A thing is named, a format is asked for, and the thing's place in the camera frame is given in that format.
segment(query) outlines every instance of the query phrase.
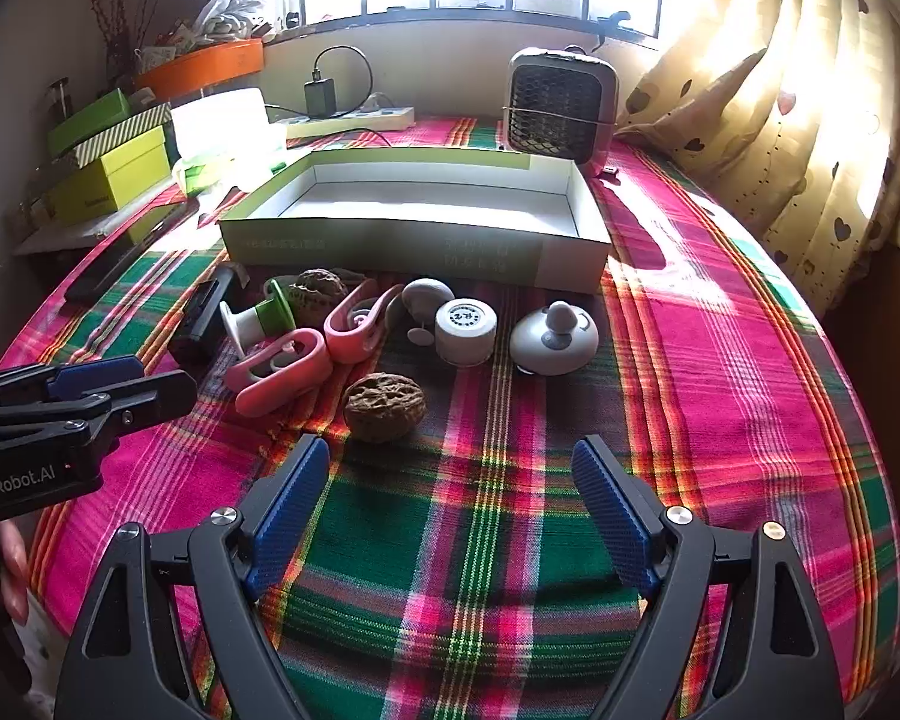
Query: green object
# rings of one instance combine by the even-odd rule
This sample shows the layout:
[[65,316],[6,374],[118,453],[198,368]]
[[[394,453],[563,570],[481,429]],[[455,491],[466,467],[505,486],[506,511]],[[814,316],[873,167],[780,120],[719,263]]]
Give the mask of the green object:
[[231,167],[233,158],[229,156],[181,159],[173,166],[173,180],[183,194],[196,197],[220,181]]
[[124,93],[117,89],[104,95],[96,103],[77,111],[66,122],[50,131],[47,135],[50,156],[56,158],[78,143],[83,143],[104,129],[114,127],[115,124],[125,122],[129,118],[130,103],[124,97]]
[[264,292],[270,296],[269,300],[257,303],[257,319],[263,328],[267,338],[276,338],[285,333],[292,333],[296,329],[296,320],[290,309],[290,301],[284,295],[283,289],[272,278],[264,285]]
[[63,224],[112,214],[170,175],[163,127],[156,127],[106,153],[50,190]]

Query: silver screw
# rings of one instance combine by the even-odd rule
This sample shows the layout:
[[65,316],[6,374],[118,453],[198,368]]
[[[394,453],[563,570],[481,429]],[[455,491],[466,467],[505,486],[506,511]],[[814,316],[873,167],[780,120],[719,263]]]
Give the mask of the silver screw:
[[120,541],[133,541],[137,536],[140,536],[140,526],[136,522],[127,522],[117,531],[117,538]]
[[773,538],[774,541],[783,541],[787,532],[783,530],[783,526],[779,522],[765,522],[763,523],[763,535]]
[[224,506],[222,509],[217,509],[216,512],[210,515],[210,521],[214,525],[230,525],[237,518],[237,509],[233,509],[229,506]]
[[684,506],[671,506],[667,509],[667,519],[677,525],[689,525],[693,520],[693,512]]

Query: plaid tablecloth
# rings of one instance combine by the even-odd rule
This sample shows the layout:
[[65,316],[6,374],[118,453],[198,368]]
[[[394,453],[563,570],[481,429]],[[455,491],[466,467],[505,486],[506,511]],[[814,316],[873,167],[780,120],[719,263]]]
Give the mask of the plaid tablecloth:
[[[389,136],[500,143],[499,124],[475,119]],[[344,136],[336,147],[373,143]],[[71,629],[122,522],[196,525],[239,503],[301,433],[318,433],[332,450],[331,482],[283,586],[260,604],[314,717],[587,717],[640,614],[570,478],[574,442],[599,433],[667,504],[733,528],[782,522],[820,599],[845,698],[867,688],[898,635],[900,552],[850,383],[803,301],[733,218],[653,156],[621,145],[611,162],[619,184],[594,185],[615,252],[602,295],[583,303],[601,329],[591,365],[553,379],[515,372],[509,328],[557,295],[490,283],[453,284],[500,317],[496,354],[475,370],[394,334],[365,364],[337,367],[319,391],[249,420],[221,384],[235,359],[225,349],[189,418],[125,440],[104,462],[103,490],[44,512],[32,587],[50,615]],[[180,311],[226,256],[215,229],[204,220],[165,240],[87,313],[65,313],[64,284],[2,365],[135,353],[148,370],[173,367],[164,352]],[[348,440],[338,408],[347,383],[372,370],[412,376],[427,394],[423,423],[395,445]],[[197,678],[209,707],[225,712],[193,594],[180,599]],[[712,604],[680,713],[693,709],[718,619]]]

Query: orange tray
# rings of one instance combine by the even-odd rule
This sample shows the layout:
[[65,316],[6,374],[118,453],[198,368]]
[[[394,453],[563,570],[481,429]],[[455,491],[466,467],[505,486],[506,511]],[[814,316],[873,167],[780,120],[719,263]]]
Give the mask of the orange tray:
[[137,89],[151,88],[158,101],[169,103],[221,81],[259,73],[262,69],[264,42],[242,40],[188,53],[137,76],[134,83]]

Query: walnut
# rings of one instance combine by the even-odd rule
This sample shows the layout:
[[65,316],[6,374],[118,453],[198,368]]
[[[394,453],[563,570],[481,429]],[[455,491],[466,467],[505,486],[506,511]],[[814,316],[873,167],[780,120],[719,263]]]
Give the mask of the walnut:
[[343,394],[343,419],[356,439],[392,442],[407,435],[427,413],[423,390],[413,379],[372,373]]
[[285,285],[285,293],[293,309],[297,327],[312,327],[322,330],[324,320],[346,298],[343,281],[323,269],[304,271],[293,279],[293,284]]

